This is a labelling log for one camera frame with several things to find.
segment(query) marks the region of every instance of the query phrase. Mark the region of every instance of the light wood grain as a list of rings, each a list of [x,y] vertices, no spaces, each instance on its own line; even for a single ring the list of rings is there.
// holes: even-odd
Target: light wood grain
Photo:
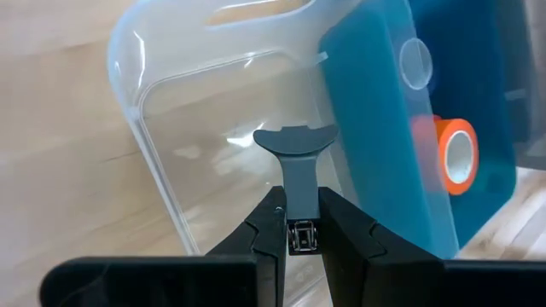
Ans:
[[[69,258],[183,254],[107,81],[108,34],[131,3],[0,3],[0,306],[38,305],[44,274]],[[545,259],[545,199],[546,173],[521,171],[515,197],[460,256]],[[318,285],[299,305],[329,304]]]

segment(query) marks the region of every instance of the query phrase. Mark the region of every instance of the transparent plastic bin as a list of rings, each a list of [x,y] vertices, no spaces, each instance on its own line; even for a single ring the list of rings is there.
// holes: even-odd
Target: transparent plastic bin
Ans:
[[[370,82],[386,82],[383,90],[390,93],[375,93],[378,108],[368,111],[377,113],[366,117],[381,119],[396,110],[390,117],[396,129],[385,134],[377,130],[374,137],[386,145],[359,161],[378,166],[392,154],[395,142],[402,142],[396,157],[404,157],[387,167],[387,173],[368,167],[378,187],[369,200],[382,206],[373,215],[429,252],[453,257],[458,245],[450,201],[435,163],[438,149],[426,87],[430,63],[421,57],[426,46],[415,37],[408,3],[314,0],[275,16],[207,24],[215,12],[245,3],[142,1],[125,13],[109,45],[110,81],[187,254],[209,251],[271,187],[282,184],[278,161],[253,142],[256,129],[338,124],[341,137],[317,163],[319,185],[363,204],[347,156],[354,160],[355,143],[374,144],[352,139],[350,132],[356,128],[340,115],[340,110],[350,110],[344,110],[328,80],[346,69],[339,62],[344,55],[324,48],[335,26],[363,10],[380,27],[361,33],[364,43],[373,39],[360,64],[384,63],[386,68],[359,68]],[[370,85],[363,88],[372,89]],[[352,144],[352,153],[344,143]],[[405,191],[415,203],[405,203],[406,194],[392,192],[392,187],[406,184],[389,176],[400,165],[412,180]],[[389,213],[396,218],[389,220]],[[320,256],[288,257],[285,303],[297,304],[306,295],[316,295],[316,289],[327,288],[323,275]]]

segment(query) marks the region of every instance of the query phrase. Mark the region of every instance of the teal container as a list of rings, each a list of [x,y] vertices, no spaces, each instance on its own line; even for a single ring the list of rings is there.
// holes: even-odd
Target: teal container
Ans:
[[[458,251],[438,145],[425,46],[406,1],[360,3],[322,39],[322,72],[359,206],[441,257]]]
[[[466,119],[476,130],[479,169],[473,186],[450,197],[459,244],[466,244],[512,196],[513,140],[526,138],[526,120],[512,121],[505,95],[507,78],[497,24],[497,0],[409,0],[419,38],[433,59],[429,85],[433,112]]]

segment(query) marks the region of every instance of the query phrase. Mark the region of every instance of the orange tape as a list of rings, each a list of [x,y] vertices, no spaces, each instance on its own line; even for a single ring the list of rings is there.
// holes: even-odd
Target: orange tape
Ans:
[[[464,119],[434,118],[439,146],[440,172],[452,195],[468,191],[478,170],[478,138]]]

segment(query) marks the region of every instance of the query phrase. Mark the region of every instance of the gray plastic part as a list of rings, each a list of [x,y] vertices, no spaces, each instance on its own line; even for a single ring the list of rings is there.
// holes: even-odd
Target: gray plastic part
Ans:
[[[320,218],[317,158],[337,135],[335,125],[314,130],[297,126],[254,131],[254,141],[281,162],[288,221]]]

